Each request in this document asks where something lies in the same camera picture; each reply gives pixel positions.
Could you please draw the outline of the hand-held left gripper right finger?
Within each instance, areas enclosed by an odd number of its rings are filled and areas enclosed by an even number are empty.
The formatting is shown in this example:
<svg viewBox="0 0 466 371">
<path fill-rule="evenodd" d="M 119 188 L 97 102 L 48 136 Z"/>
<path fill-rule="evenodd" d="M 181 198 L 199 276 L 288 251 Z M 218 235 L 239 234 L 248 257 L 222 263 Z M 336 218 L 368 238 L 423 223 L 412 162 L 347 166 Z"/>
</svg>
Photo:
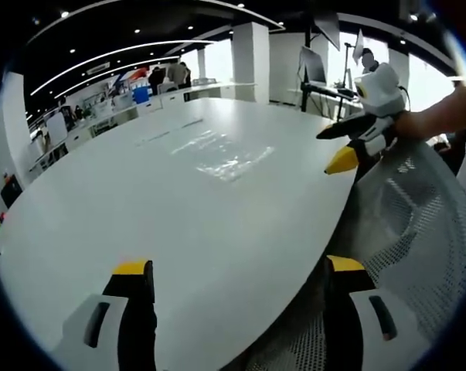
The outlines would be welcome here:
<svg viewBox="0 0 466 371">
<path fill-rule="evenodd" d="M 357 260 L 324 259 L 327 370 L 410 370 L 424 353 L 415 314 Z"/>
</svg>

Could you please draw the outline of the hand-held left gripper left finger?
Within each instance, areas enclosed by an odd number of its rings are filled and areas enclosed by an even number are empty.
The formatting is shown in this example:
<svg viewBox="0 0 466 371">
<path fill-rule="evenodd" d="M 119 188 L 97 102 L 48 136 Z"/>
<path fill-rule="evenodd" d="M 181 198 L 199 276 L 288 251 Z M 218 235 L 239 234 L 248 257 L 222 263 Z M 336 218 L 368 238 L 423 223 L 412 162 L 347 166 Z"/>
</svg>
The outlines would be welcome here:
<svg viewBox="0 0 466 371">
<path fill-rule="evenodd" d="M 156 328 L 153 262 L 122 263 L 63 323 L 60 367 L 155 370 Z"/>
</svg>

